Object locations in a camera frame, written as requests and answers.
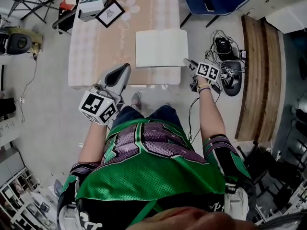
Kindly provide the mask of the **beige patterned tablecloth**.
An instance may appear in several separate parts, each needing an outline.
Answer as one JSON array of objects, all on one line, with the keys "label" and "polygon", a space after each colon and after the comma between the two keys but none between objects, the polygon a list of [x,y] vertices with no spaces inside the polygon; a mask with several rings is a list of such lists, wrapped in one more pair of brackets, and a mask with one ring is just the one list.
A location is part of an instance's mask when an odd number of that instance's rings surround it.
[{"label": "beige patterned tablecloth", "polygon": [[105,28],[97,19],[75,16],[68,65],[68,85],[74,89],[94,84],[100,74],[129,63],[129,85],[178,85],[179,67],[137,68],[135,33],[179,29],[178,0],[116,0],[125,13]]}]

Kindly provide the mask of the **white cardboard box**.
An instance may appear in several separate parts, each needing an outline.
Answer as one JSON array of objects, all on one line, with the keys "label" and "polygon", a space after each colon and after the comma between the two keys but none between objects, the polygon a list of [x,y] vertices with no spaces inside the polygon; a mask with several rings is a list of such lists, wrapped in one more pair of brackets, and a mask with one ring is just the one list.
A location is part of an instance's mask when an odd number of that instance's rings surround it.
[{"label": "white cardboard box", "polygon": [[83,22],[95,19],[96,15],[105,7],[108,0],[82,0],[79,3],[78,18]]}]

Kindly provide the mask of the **dark oval floor tray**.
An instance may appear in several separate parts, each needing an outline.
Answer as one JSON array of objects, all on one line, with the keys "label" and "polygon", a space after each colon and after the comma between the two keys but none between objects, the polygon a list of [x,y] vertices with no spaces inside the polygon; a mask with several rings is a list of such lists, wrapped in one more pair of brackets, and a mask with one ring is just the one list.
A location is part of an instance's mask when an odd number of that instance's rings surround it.
[{"label": "dark oval floor tray", "polygon": [[222,63],[220,69],[221,68],[225,68],[225,67],[233,69],[235,74],[240,76],[239,84],[237,84],[233,89],[227,89],[227,88],[225,88],[222,85],[224,92],[228,96],[233,97],[233,96],[236,96],[240,92],[241,85],[242,85],[242,68],[241,68],[241,64],[239,63],[239,61],[228,61],[228,62]]}]

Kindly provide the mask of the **black picture frame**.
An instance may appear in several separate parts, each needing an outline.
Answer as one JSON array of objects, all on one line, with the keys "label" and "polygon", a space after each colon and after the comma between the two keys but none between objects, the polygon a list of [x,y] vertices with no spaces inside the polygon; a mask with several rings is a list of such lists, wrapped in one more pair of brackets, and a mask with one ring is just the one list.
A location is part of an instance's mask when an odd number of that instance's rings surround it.
[{"label": "black picture frame", "polygon": [[103,8],[97,15],[96,19],[105,27],[108,28],[114,21],[125,13],[122,6],[116,1],[112,0],[109,5]]}]

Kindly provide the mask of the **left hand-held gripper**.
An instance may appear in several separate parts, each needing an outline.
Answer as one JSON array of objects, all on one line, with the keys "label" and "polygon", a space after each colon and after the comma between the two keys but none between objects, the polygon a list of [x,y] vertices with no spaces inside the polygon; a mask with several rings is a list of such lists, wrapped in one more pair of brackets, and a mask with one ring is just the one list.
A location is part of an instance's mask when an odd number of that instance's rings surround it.
[{"label": "left hand-held gripper", "polygon": [[122,92],[126,88],[130,73],[129,63],[103,72],[100,76],[102,80],[84,93],[78,110],[88,120],[98,125],[108,125],[124,104]]}]

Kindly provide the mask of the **person's left forearm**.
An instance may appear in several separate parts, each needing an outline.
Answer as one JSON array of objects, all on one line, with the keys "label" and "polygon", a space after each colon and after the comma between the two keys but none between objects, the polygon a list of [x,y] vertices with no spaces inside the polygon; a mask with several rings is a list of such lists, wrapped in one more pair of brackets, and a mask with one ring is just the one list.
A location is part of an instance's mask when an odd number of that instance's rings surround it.
[{"label": "person's left forearm", "polygon": [[91,123],[78,158],[79,163],[101,162],[105,153],[106,134],[107,126]]}]

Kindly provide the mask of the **person's green mesh jersey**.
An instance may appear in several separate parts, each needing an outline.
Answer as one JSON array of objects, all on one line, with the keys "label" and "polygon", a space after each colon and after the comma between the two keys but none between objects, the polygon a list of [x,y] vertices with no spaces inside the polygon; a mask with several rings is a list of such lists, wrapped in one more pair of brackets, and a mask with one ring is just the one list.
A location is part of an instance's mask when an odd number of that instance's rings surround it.
[{"label": "person's green mesh jersey", "polygon": [[175,207],[228,209],[238,188],[254,186],[225,135],[197,154],[183,130],[162,120],[135,119],[112,129],[101,162],[74,164],[57,208],[57,230],[125,230]]}]

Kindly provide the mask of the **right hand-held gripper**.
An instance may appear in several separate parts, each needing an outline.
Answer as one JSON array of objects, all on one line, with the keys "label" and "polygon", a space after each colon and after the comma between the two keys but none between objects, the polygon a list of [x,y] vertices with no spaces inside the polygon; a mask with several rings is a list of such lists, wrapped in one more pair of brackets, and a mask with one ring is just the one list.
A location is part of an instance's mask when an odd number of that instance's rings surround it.
[{"label": "right hand-held gripper", "polygon": [[212,87],[216,92],[220,91],[219,84],[217,83],[220,74],[219,68],[204,62],[197,63],[187,58],[184,58],[183,62],[191,71],[193,81],[190,84],[190,88],[193,92],[198,92],[201,86],[198,83],[198,76],[207,80],[208,87]]}]

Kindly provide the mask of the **person's grey sneaker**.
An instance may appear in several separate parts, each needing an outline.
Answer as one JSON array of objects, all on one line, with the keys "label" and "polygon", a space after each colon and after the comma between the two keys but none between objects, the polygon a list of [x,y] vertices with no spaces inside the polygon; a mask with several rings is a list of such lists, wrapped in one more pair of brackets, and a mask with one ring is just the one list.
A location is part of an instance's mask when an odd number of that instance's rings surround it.
[{"label": "person's grey sneaker", "polygon": [[139,92],[135,92],[133,96],[131,97],[131,105],[132,108],[134,108],[137,111],[141,111],[142,109],[142,102],[141,102],[141,95]]}]

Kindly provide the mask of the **black phone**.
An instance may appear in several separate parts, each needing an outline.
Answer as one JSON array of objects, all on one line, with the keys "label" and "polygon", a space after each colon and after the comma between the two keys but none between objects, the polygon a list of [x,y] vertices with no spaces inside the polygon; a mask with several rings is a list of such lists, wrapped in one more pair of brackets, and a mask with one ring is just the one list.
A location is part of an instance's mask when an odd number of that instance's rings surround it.
[{"label": "black phone", "polygon": [[213,2],[211,0],[203,0],[204,5],[206,7],[206,10],[208,12],[214,12],[215,11],[215,7],[213,5]]}]

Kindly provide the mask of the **spare hand-held gripper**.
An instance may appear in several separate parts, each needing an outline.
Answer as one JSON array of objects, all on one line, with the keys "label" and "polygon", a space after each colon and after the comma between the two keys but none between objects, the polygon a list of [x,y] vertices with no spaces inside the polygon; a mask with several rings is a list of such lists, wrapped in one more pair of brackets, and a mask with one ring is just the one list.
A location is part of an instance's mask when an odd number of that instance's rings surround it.
[{"label": "spare hand-held gripper", "polygon": [[233,89],[237,84],[239,84],[240,76],[235,74],[231,68],[221,68],[220,79],[222,85],[227,89]]}]

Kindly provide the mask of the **person's blue jeans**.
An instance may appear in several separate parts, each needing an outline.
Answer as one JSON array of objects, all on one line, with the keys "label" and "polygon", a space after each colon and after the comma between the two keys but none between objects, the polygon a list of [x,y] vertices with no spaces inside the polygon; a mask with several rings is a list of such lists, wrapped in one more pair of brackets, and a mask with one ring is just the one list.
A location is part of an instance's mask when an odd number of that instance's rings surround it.
[{"label": "person's blue jeans", "polygon": [[[161,106],[147,118],[154,120],[162,120],[164,122],[172,123],[173,125],[182,128],[176,110],[169,105]],[[144,116],[140,113],[140,111],[135,110],[133,107],[125,106],[119,112],[117,118],[113,121],[112,128],[115,128],[125,122],[135,119],[144,119]]]}]

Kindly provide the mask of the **grey and black speaker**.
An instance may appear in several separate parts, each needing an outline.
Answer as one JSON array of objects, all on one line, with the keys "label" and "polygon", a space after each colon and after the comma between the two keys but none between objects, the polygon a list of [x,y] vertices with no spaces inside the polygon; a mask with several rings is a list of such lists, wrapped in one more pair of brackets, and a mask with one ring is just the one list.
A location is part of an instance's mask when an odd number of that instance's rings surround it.
[{"label": "grey and black speaker", "polygon": [[32,46],[32,39],[28,35],[13,33],[9,35],[6,53],[19,55],[26,53]]}]

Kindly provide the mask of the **white notebook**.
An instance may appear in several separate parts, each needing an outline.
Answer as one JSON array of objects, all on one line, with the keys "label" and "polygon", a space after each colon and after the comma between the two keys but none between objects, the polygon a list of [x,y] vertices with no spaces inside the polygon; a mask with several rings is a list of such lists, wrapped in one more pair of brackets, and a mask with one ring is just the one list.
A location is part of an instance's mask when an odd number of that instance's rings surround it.
[{"label": "white notebook", "polygon": [[183,67],[189,58],[185,30],[146,30],[135,33],[136,67]]}]

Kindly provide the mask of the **person's right forearm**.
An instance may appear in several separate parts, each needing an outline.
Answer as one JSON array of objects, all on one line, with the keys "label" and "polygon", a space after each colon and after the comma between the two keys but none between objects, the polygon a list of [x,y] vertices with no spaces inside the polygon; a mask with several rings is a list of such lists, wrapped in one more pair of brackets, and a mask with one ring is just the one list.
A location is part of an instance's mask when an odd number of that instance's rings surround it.
[{"label": "person's right forearm", "polygon": [[[208,87],[207,80],[197,77],[200,89]],[[225,125],[222,116],[215,104],[212,93],[201,93],[200,101],[200,132],[204,143],[207,139],[215,135],[225,135]]]}]

